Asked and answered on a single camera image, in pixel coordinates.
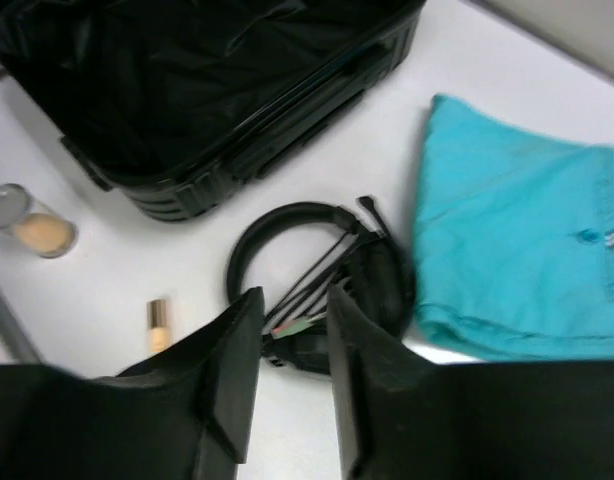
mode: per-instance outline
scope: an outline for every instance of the tabletop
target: tabletop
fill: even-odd
[[[614,144],[614,85],[477,7],[429,0],[411,54],[350,115],[282,169],[200,219],[163,224],[118,191],[99,190],[58,142],[59,131],[11,78],[0,81],[0,183],[26,186],[74,221],[79,241],[56,260],[0,235],[0,288],[51,364],[113,375],[148,355],[147,301],[169,296],[175,340],[226,307],[230,249],[256,218],[295,201],[345,205],[374,195],[410,243],[418,152],[430,100],[459,96],[501,120],[568,140]],[[267,304],[334,240],[297,228],[265,247],[247,285]],[[438,362],[463,361],[419,341]],[[339,478],[331,385],[261,365],[248,463],[241,480]]]

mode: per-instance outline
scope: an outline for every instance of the folded shirt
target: folded shirt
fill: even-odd
[[[437,95],[413,229],[430,342],[488,360],[614,358],[614,147]]]

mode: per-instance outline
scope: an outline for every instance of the jar lid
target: jar lid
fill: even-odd
[[[0,230],[25,218],[31,205],[31,196],[20,185],[15,183],[0,185]]]

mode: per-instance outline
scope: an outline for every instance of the headphones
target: headphones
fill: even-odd
[[[343,232],[338,243],[267,313],[267,324],[262,330],[262,356],[272,365],[290,363],[300,370],[329,374],[324,303],[332,285],[341,286],[367,318],[393,337],[401,338],[411,321],[415,290],[411,263],[378,213],[373,198],[361,197],[358,203],[380,230],[369,230],[343,207],[301,202],[259,218],[234,247],[226,275],[229,302],[240,296],[253,258],[277,235],[293,227],[318,223],[335,225]],[[352,241],[345,251],[316,273],[318,266],[349,238]],[[299,290],[310,275],[314,278]]]

